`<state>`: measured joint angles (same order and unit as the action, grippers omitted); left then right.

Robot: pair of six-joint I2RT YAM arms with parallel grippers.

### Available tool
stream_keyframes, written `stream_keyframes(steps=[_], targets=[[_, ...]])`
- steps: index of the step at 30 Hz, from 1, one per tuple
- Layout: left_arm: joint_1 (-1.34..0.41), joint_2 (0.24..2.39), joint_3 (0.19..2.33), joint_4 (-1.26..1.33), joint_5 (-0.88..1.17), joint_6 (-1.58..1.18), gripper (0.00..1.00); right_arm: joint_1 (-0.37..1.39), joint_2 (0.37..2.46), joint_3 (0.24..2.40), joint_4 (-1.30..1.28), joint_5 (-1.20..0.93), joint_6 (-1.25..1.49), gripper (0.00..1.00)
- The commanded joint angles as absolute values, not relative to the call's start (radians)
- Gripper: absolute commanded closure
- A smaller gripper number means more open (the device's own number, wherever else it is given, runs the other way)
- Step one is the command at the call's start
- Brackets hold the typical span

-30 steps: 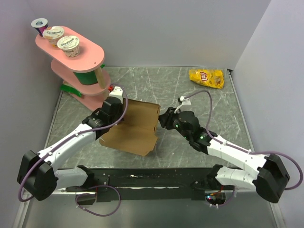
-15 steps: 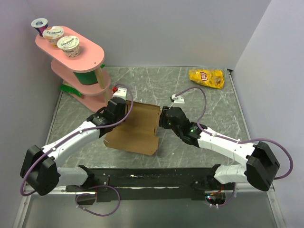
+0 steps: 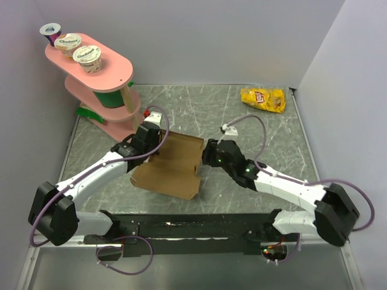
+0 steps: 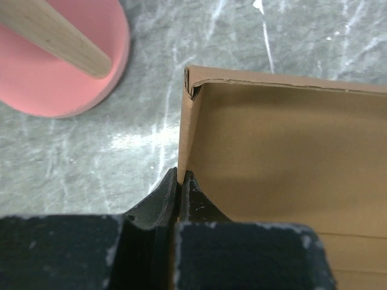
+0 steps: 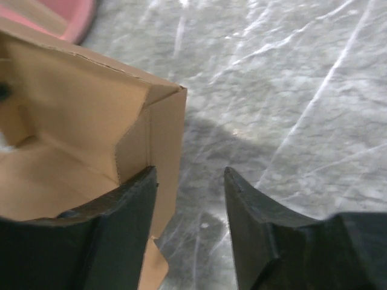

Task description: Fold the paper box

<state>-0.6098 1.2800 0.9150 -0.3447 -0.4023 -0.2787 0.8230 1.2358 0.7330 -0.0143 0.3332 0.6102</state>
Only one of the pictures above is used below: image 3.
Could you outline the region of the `brown cardboard box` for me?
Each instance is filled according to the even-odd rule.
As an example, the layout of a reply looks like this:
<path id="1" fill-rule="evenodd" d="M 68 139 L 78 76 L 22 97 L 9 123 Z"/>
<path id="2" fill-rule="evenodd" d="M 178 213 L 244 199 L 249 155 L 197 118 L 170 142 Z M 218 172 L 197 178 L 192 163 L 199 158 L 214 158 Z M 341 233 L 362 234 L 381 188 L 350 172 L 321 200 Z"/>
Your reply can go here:
<path id="1" fill-rule="evenodd" d="M 138 166 L 131 175 L 134 187 L 185 200 L 199 192 L 204 140 L 191 135 L 169 132 L 159 149 L 148 162 Z"/>

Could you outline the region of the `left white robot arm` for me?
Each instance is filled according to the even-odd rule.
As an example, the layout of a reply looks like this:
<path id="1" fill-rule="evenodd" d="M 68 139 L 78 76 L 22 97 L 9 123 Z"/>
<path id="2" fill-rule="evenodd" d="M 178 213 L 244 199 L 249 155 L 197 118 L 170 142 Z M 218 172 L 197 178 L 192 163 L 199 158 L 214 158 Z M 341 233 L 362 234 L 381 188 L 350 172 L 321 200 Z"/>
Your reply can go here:
<path id="1" fill-rule="evenodd" d="M 28 222 L 55 246 L 73 236 L 99 236 L 107 243 L 121 238 L 120 220 L 107 211 L 81 213 L 77 209 L 100 188 L 142 165 L 158 152 L 168 133 L 148 121 L 136 133 L 112 146 L 102 159 L 56 185 L 42 183 L 36 190 Z"/>

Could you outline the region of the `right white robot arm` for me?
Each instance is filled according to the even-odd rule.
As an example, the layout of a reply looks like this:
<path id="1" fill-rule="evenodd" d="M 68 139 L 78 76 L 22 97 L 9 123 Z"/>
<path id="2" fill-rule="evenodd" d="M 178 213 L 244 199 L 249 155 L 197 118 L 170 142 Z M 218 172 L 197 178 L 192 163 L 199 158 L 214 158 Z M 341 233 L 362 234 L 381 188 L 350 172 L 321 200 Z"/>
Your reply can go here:
<path id="1" fill-rule="evenodd" d="M 276 196 L 301 208 L 281 210 L 265 224 L 264 233 L 270 240 L 296 233 L 318 235 L 329 244 L 342 247 L 359 218 L 358 209 L 341 185 L 309 185 L 282 175 L 266 164 L 245 158 L 233 140 L 209 139 L 202 163 L 222 168 L 241 187 Z"/>

